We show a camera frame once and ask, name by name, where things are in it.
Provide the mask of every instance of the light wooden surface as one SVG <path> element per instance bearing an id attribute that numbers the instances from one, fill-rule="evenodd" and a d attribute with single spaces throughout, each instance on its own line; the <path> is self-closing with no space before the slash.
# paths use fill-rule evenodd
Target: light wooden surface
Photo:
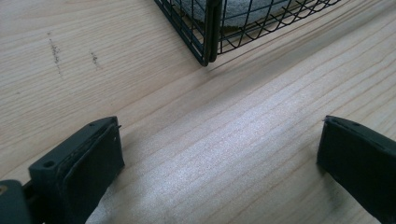
<path id="1" fill-rule="evenodd" d="M 316 166 L 322 119 L 396 139 L 396 1 L 345 0 L 201 67 L 150 0 L 0 1 L 0 177 L 116 115 L 89 223 L 376 223 Z"/>

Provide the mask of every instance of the black wire mesh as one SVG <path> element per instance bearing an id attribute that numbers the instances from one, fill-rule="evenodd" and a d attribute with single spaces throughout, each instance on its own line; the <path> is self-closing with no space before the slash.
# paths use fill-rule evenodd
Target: black wire mesh
<path id="1" fill-rule="evenodd" d="M 154 0 L 204 66 L 341 0 Z"/>

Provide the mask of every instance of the black metal frame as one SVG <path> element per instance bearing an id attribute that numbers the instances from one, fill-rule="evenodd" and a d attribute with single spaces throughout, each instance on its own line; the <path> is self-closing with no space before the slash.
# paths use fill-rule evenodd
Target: black metal frame
<path id="1" fill-rule="evenodd" d="M 213 63 L 219 54 L 237 49 L 257 38 L 271 34 L 341 0 L 272 0 L 271 4 L 254 10 L 251 9 L 253 2 L 261 0 L 247 0 L 250 3 L 246 12 L 228 17 L 226 8 L 229 0 L 206 0 L 205 6 L 202 6 L 197 0 L 191 0 L 191 4 L 188 6 L 183 4 L 183 0 L 154 1 L 200 64 L 207 66 L 209 63 Z M 278 4 L 282 4 L 282 8 L 272 10 Z M 197 20 L 194 10 L 203 10 L 205 19 Z M 249 22 L 250 13 L 257 13 L 259 10 L 265 10 L 266 13 L 263 13 L 261 19 Z M 243 26 L 229 27 L 226 25 L 227 20 L 241 16 L 246 17 Z"/>

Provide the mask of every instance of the black plastic part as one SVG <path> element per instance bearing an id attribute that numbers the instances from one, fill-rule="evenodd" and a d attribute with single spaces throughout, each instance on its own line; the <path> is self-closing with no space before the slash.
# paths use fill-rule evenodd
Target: black plastic part
<path id="1" fill-rule="evenodd" d="M 204 66 L 213 63 L 218 57 L 221 0 L 206 1 Z"/>
<path id="2" fill-rule="evenodd" d="M 359 123 L 326 117 L 318 165 L 382 223 L 396 223 L 396 142 Z"/>
<path id="3" fill-rule="evenodd" d="M 29 167 L 45 222 L 85 223 L 124 166 L 116 117 L 99 119 Z"/>
<path id="4" fill-rule="evenodd" d="M 22 185 L 16 180 L 0 181 L 0 223 L 33 224 Z"/>

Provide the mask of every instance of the wooden table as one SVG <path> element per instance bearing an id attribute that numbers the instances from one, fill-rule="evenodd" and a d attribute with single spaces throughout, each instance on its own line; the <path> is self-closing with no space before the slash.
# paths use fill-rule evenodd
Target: wooden table
<path id="1" fill-rule="evenodd" d="M 0 1 L 0 176 L 118 116 L 88 223 L 376 223 L 316 165 L 322 120 L 396 139 L 396 1 L 345 0 L 202 67 L 153 1 Z"/>

